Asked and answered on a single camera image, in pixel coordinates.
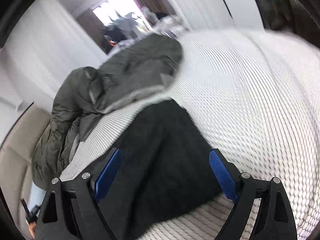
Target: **white curtain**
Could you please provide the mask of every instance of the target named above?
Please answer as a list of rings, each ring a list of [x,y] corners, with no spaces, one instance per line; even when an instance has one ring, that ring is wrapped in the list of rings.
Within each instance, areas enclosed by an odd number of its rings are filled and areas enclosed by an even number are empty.
[[[51,98],[73,69],[98,68],[107,58],[57,0],[36,0],[3,50],[7,72],[14,69]]]

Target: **white textured blanket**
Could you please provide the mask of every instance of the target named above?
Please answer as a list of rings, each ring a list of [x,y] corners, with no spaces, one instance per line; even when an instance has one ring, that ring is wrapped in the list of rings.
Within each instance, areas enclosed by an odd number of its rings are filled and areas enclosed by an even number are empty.
[[[173,98],[213,148],[257,179],[281,178],[298,239],[320,220],[320,51],[295,36],[203,31],[179,38],[184,60],[161,94],[105,115],[61,175],[75,178],[101,156],[146,105]],[[141,239],[214,239],[232,203],[217,197],[158,223]],[[255,201],[243,238],[259,208]]]

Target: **silver screw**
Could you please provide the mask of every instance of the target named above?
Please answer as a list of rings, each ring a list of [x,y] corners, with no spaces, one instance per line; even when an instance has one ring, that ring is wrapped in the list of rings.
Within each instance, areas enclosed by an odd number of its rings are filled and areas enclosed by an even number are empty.
[[[59,179],[58,179],[58,178],[54,178],[54,179],[51,180],[51,183],[52,183],[52,184],[56,184],[56,183],[58,183],[58,182],[59,182]]]
[[[85,172],[84,174],[82,174],[82,179],[87,179],[90,177],[90,173]]]
[[[241,177],[244,179],[248,179],[248,178],[250,178],[250,174],[247,172],[243,172],[243,173],[241,173]]]
[[[276,183],[276,184],[279,184],[281,182],[281,180],[277,177],[274,177],[273,178],[273,181]]]

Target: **blue gripper pad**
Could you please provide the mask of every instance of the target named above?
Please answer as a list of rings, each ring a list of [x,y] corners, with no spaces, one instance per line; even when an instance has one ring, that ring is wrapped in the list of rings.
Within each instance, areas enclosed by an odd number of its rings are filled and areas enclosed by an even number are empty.
[[[209,154],[209,164],[227,199],[232,200],[236,204],[239,199],[236,192],[236,183],[214,150]]]
[[[117,172],[121,165],[121,155],[120,150],[117,149],[110,160],[108,161],[107,165],[104,167],[103,171],[101,172],[100,176],[98,177],[95,183],[95,192],[93,198],[96,202],[99,202],[102,198],[104,198],[110,187],[111,184],[117,175]]]

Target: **white bedspread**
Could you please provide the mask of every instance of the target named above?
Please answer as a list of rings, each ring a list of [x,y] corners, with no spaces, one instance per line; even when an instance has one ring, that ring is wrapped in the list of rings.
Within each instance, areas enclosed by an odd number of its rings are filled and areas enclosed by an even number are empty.
[[[105,115],[61,179],[75,178],[101,156],[146,105],[173,98],[240,171],[282,180],[298,239],[305,239],[320,220],[320,51],[295,36],[235,30],[189,33],[179,41],[184,60],[173,85]],[[154,225],[141,239],[214,239],[231,208],[217,197]],[[258,208],[256,200],[243,239]]]

